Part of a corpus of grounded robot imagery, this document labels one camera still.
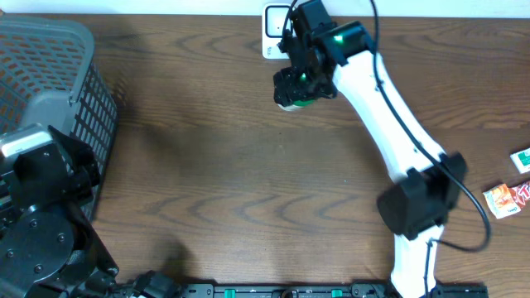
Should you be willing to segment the green lid jar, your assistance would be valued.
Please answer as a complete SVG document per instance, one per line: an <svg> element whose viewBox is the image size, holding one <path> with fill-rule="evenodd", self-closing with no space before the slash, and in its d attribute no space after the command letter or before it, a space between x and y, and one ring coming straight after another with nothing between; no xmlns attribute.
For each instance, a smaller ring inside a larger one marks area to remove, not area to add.
<svg viewBox="0 0 530 298"><path fill-rule="evenodd" d="M307 107L311 104L313 104L315 102L314 99L310 99L310 100L297 100L297 101L294 101L290 104L288 104L287 106L283 106L281 104L278 104L278 107L281 108L282 110L284 111L287 111L287 112L293 112L293 111L296 111L300 108L304 108L304 107Z"/></svg>

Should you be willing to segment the white green medicine box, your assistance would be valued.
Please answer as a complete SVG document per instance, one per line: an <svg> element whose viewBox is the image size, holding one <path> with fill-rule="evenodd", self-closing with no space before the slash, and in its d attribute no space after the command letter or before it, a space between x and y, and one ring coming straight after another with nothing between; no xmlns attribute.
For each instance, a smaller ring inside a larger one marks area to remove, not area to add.
<svg viewBox="0 0 530 298"><path fill-rule="evenodd" d="M528 173L530 171L530 149L524 149L514 152L510 155L510 159L517 168L520 174Z"/></svg>

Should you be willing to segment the orange white tissue packet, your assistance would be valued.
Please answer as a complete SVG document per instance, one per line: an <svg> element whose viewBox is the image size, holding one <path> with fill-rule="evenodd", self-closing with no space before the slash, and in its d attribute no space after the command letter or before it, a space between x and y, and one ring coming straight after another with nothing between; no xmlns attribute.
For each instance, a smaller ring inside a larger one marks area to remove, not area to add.
<svg viewBox="0 0 530 298"><path fill-rule="evenodd" d="M496 185L483 193L489 210L496 219L503 219L521 211L506 184Z"/></svg>

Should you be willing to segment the red snack packet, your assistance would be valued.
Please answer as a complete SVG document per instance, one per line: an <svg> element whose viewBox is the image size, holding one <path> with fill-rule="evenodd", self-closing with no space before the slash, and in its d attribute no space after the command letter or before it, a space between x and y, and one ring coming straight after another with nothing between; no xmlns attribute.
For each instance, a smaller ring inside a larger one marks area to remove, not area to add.
<svg viewBox="0 0 530 298"><path fill-rule="evenodd" d="M520 207L524 208L530 200L530 184L528 181L510 188L513 201Z"/></svg>

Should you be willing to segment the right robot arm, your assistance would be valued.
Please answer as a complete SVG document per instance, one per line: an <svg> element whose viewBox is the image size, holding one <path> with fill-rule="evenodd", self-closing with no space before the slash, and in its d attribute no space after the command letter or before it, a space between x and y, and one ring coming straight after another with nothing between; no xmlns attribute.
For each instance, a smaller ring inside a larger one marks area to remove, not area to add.
<svg viewBox="0 0 530 298"><path fill-rule="evenodd" d="M274 77L274 101L290 111L343 95L378 148L392 186L377 200L394 236L389 293L429 297L440 292L434 268L450 211L467 166L424 130L388 77L377 33L360 22L334 22L320 1L294 2L277 49L291 64Z"/></svg>

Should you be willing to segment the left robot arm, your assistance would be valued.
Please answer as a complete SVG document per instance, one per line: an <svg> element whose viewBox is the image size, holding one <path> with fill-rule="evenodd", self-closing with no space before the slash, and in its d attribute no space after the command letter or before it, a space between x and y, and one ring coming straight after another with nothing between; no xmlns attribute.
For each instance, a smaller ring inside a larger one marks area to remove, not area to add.
<svg viewBox="0 0 530 298"><path fill-rule="evenodd" d="M118 265L81 209L100 182L92 147L40 124L1 136L3 297L110 297Z"/></svg>

